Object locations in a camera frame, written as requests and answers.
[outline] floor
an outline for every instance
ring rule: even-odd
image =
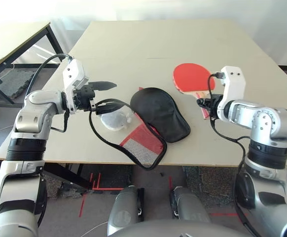
[[[41,89],[48,81],[54,69],[43,70],[33,90]],[[24,95],[17,101],[23,101]],[[0,108],[0,128],[13,125],[18,109]],[[9,134],[10,129],[0,131],[0,144]],[[185,186],[186,180],[181,166],[159,166],[153,171],[143,171],[134,166],[132,182],[137,187],[145,188],[146,220],[171,218],[169,205],[169,177],[173,186]],[[39,228],[41,237],[105,237],[106,225],[103,224],[95,230],[88,232],[93,227],[106,222],[116,195],[110,193],[87,194],[83,206],[83,213],[79,216],[82,197],[58,198],[49,200],[43,222]],[[206,206],[214,223],[245,232],[235,212],[230,205],[211,204]]]

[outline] black cable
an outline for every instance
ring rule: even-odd
[[[211,74],[207,79],[207,87],[209,94],[211,95],[211,99],[213,98],[212,90],[211,90],[211,77],[215,77],[216,74]]]
[[[66,111],[64,113],[64,129],[63,130],[60,130],[60,129],[55,128],[55,127],[51,127],[50,129],[55,130],[57,132],[65,132],[67,130],[69,115],[70,115],[69,109],[66,109]]]
[[[46,211],[46,207],[47,207],[47,189],[44,190],[44,207],[43,207],[43,210],[41,211],[41,214],[40,214],[39,219],[37,221],[38,227],[40,226],[41,221],[43,220],[43,217],[44,217],[45,211]]]
[[[67,57],[68,58],[68,63],[71,62],[71,60],[73,59],[69,54],[66,54],[66,53],[58,53],[58,54],[55,54],[53,56],[51,56],[50,58],[48,58],[45,62],[43,62],[40,67],[36,70],[36,72],[34,73],[32,79],[31,79],[31,82],[29,84],[29,87],[27,88],[27,91],[26,91],[26,95],[28,95],[30,92],[31,92],[31,89],[32,89],[32,86],[34,85],[34,82],[39,74],[39,72],[46,66],[46,64],[54,59],[54,58],[59,58],[59,57]]]
[[[207,79],[207,86],[208,86],[208,91],[209,91],[209,94],[210,94],[210,97],[211,97],[211,99],[213,98],[213,95],[212,95],[212,91],[211,91],[211,88],[210,88],[210,79],[211,79],[211,77],[216,77],[217,76],[217,73],[216,74],[211,74],[209,77],[208,77],[208,79]],[[241,162],[239,163],[239,165],[238,165],[238,172],[237,172],[237,174],[236,174],[236,177],[235,177],[235,180],[234,180],[234,183],[233,183],[233,190],[232,190],[232,195],[233,195],[233,201],[234,201],[234,205],[235,205],[235,209],[236,209],[236,212],[237,212],[237,214],[238,214],[238,217],[239,217],[239,219],[241,220],[241,222],[242,222],[242,224],[246,227],[246,229],[253,235],[253,236],[255,236],[255,237],[262,237],[256,230],[255,230],[255,228],[251,225],[251,223],[249,222],[249,220],[247,219],[247,217],[245,216],[245,214],[243,213],[243,211],[242,211],[242,209],[240,208],[240,206],[238,205],[238,203],[237,203],[237,197],[236,197],[236,178],[237,178],[237,175],[240,173],[240,171],[241,171],[241,169],[242,169],[242,166],[243,166],[243,164],[244,164],[244,160],[245,160],[245,157],[246,157],[246,149],[244,148],[244,146],[239,142],[241,139],[245,139],[245,138],[248,138],[248,139],[250,139],[250,137],[249,136],[242,136],[242,137],[239,137],[239,138],[237,138],[237,139],[235,139],[235,138],[231,138],[231,137],[227,137],[227,136],[225,136],[225,135],[222,135],[220,132],[218,132],[217,130],[216,130],[216,127],[215,127],[215,121],[217,120],[217,119],[215,119],[215,118],[213,118],[212,116],[211,116],[211,114],[212,113],[210,113],[210,123],[211,123],[211,127],[212,127],[212,129],[214,130],[214,132],[218,135],[218,136],[220,136],[220,137],[222,137],[222,138],[224,138],[224,139],[226,139],[226,140],[228,140],[228,141],[230,141],[230,142],[234,142],[234,143],[236,143],[236,144],[238,144],[240,147],[241,147],[241,149],[242,149],[242,159],[241,159]]]
[[[43,63],[40,65],[40,67],[36,70],[36,72],[34,73],[32,79],[31,79],[31,82],[30,82],[30,84],[29,84],[29,87],[27,88],[26,96],[27,96],[28,94],[30,94],[31,89],[32,89],[32,86],[34,85],[34,83],[35,83],[35,81],[36,81],[36,78],[37,78],[39,72],[47,65],[47,63],[48,63],[50,60],[52,60],[52,59],[54,59],[54,58],[59,58],[59,57],[67,57],[67,58],[68,58],[68,63],[70,63],[70,62],[72,61],[72,59],[73,59],[69,54],[66,54],[66,53],[58,53],[58,54],[55,54],[55,55],[51,56],[50,58],[46,59],[46,61],[43,62]],[[65,114],[64,114],[64,129],[63,129],[63,130],[60,130],[60,129],[54,128],[54,127],[51,127],[50,129],[55,130],[55,131],[57,131],[57,132],[65,132],[65,131],[67,130],[67,124],[68,124],[69,115],[70,115],[69,109],[66,109]]]

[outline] white cable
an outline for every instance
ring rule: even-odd
[[[4,74],[2,77],[0,77],[0,79],[4,78],[6,75],[8,75],[8,74],[14,69],[15,64],[14,64],[14,63],[12,63],[12,64],[13,64],[13,68],[10,69],[10,70],[9,70],[6,74]]]
[[[10,125],[10,126],[8,126],[8,127],[0,128],[0,131],[5,130],[5,129],[9,128],[9,127],[13,127],[13,125]]]
[[[84,233],[84,234],[81,235],[80,237],[84,237],[85,235],[87,235],[87,234],[90,233],[91,231],[95,230],[97,227],[100,227],[100,226],[102,226],[102,225],[104,225],[104,224],[107,224],[107,223],[108,223],[108,221],[103,222],[103,223],[97,225],[96,227],[93,227],[92,229],[90,229],[88,232]]]

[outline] ping pong paddle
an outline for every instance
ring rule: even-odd
[[[199,98],[206,98],[208,91],[208,77],[211,73],[204,67],[195,63],[183,63],[178,65],[173,71],[173,81],[175,87],[183,94],[188,94]],[[215,88],[215,80],[210,79],[210,89]],[[206,109],[202,108],[204,119],[209,117]]]

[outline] mesh pouch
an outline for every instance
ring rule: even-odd
[[[116,99],[100,101],[96,104],[96,107],[103,103],[109,104],[110,102],[120,103],[121,106],[127,106],[133,110],[130,105]],[[89,114],[89,122],[95,135],[107,145],[124,153],[141,168],[145,170],[152,170],[161,161],[167,150],[167,143],[153,129],[153,127],[146,123],[139,115],[136,114],[141,119],[142,123],[137,126],[119,145],[107,141],[96,131],[92,123],[91,115],[92,112]]]

